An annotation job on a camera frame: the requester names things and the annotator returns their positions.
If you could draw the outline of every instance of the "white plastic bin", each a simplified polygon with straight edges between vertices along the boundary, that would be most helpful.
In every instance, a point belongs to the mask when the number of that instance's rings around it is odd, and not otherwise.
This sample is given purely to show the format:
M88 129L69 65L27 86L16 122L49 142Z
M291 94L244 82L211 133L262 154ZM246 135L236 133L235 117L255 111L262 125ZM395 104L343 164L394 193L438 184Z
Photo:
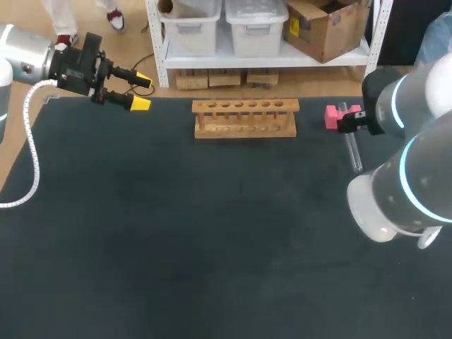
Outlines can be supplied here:
M226 0L237 57L277 57L283 23L289 18L283 0Z
M222 0L179 0L183 5L201 8L202 18L166 18L159 13L165 24L172 53L177 57L206 57L215 55L217 22Z

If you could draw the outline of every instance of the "shelving unit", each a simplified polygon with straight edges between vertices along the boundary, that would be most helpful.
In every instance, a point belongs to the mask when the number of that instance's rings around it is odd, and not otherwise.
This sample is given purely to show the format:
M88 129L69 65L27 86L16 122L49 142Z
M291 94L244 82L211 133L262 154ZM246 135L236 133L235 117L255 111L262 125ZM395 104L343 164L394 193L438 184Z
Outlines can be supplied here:
M169 87L168 69L236 69L271 67L359 66L367 65L365 75L376 68L393 0L374 0L374 36L371 46L363 38L361 45L325 64L307 56L286 41L281 42L280 55L273 58L237 58L232 47L230 27L220 23L215 56L180 57L172 53L171 43L162 37L162 24L157 14L157 1L146 0L150 34L160 87Z

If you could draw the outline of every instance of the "black table surface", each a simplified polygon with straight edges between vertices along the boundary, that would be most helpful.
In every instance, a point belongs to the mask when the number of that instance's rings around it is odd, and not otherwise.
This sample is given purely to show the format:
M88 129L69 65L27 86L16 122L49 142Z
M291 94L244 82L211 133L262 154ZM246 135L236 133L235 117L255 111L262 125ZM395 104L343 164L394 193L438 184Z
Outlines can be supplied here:
M367 239L328 104L301 99L298 137L195 140L191 101L149 114L45 105L41 182L0 212L0 338L449 338L452 232ZM366 170L400 146L357 136ZM32 182L28 147L0 198Z

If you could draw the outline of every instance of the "wooden test tube rack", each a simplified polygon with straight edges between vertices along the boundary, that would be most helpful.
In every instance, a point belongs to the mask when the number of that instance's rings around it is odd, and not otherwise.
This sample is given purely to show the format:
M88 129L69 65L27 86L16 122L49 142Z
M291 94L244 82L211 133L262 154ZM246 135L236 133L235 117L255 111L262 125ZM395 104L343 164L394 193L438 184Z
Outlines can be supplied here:
M194 100L195 138L284 138L297 135L298 99Z

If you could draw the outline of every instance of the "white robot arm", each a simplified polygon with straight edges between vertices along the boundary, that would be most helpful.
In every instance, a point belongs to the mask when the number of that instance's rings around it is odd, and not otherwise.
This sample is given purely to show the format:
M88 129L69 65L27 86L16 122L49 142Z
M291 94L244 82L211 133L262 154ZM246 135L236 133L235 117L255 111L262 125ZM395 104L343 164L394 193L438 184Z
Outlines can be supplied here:
M394 73L383 72L364 79L366 111L346 114L338 130L367 125L371 134L399 136L405 145L350 182L348 203L374 241L403 234L419 237L419 248L425 248L443 226L452 225L452 54L395 81Z
M70 47L60 52L46 37L0 23L0 143L12 81L34 85L51 79L58 88L91 96L94 103L103 105L110 101L130 110L149 108L149 100L104 88L104 81L110 76L145 88L150 88L152 81L135 70L113 67L113 62L100 51L101 40L100 36L88 33L82 50Z

